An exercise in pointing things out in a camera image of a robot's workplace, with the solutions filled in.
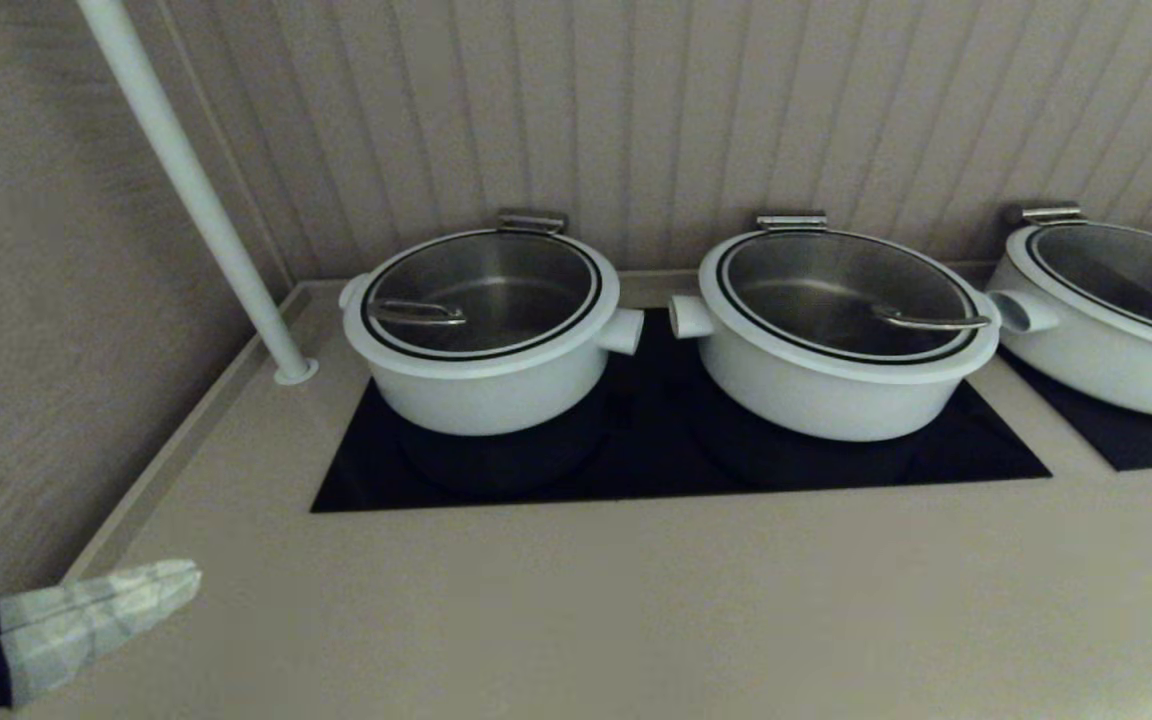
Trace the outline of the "white-rimmed glass pot lid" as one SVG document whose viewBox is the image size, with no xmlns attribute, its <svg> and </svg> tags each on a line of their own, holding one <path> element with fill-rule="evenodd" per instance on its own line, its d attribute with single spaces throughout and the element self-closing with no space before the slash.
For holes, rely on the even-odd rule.
<svg viewBox="0 0 1152 720">
<path fill-rule="evenodd" d="M 621 300 L 598 251 L 564 234 L 484 229 L 431 240 L 340 291 L 367 361 L 444 377 L 532 366 L 594 340 Z"/>
<path fill-rule="evenodd" d="M 1152 233 L 1112 223 L 1028 225 L 1006 240 L 1021 278 L 1097 323 L 1152 342 Z"/>
</svg>

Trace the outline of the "middle white pot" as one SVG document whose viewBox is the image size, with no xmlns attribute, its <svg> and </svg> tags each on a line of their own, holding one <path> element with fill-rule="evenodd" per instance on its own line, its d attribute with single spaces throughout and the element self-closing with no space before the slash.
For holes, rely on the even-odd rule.
<svg viewBox="0 0 1152 720">
<path fill-rule="evenodd" d="M 708 250 L 698 279 L 710 313 L 740 340 L 855 381 L 965 377 L 1000 343 L 1000 314 L 983 293 L 927 255 L 864 234 L 738 234 Z"/>
</svg>

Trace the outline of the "white pot with steel rim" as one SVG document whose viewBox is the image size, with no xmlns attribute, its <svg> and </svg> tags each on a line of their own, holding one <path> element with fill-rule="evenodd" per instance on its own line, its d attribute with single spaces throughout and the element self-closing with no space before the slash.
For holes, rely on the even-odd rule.
<svg viewBox="0 0 1152 720">
<path fill-rule="evenodd" d="M 598 262 L 575 323 L 538 343 L 511 343 L 484 357 L 411 354 L 384 340 L 367 313 L 379 281 L 379 273 L 364 273 L 340 291 L 346 338 L 396 414 L 444 434 L 506 434 L 566 414 L 594 389 L 611 354 L 635 354 L 645 324 L 644 311 L 620 306 L 620 278 Z"/>
</svg>

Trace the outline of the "white round pole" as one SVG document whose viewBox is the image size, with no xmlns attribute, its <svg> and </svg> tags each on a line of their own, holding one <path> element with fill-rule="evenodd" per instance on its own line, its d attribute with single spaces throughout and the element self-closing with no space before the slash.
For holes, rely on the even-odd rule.
<svg viewBox="0 0 1152 720">
<path fill-rule="evenodd" d="M 310 381 L 319 364 L 306 357 L 293 340 L 291 331 L 179 122 L 123 0 L 76 1 L 157 160 L 274 361 L 274 381 L 279 386 Z"/>
</svg>

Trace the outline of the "small black glass cooktop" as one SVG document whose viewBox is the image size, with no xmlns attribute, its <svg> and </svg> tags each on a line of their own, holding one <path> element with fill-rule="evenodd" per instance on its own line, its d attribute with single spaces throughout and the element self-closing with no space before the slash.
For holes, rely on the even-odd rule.
<svg viewBox="0 0 1152 720">
<path fill-rule="evenodd" d="M 1135 414 L 1062 386 L 1006 348 L 998 351 L 1043 401 L 1117 471 L 1152 469 L 1152 415 Z"/>
</svg>

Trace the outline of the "large black glass cooktop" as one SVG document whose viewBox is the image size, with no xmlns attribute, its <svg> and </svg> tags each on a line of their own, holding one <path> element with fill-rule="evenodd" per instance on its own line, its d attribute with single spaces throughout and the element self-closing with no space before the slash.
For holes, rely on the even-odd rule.
<svg viewBox="0 0 1152 720">
<path fill-rule="evenodd" d="M 927 427 L 842 442 L 776 427 L 736 404 L 692 341 L 650 309 L 632 356 L 613 355 L 566 414 L 502 435 L 417 427 L 374 386 L 361 397 L 311 505 L 325 511 L 748 495 L 1046 478 L 1049 470 L 960 384 Z"/>
</svg>

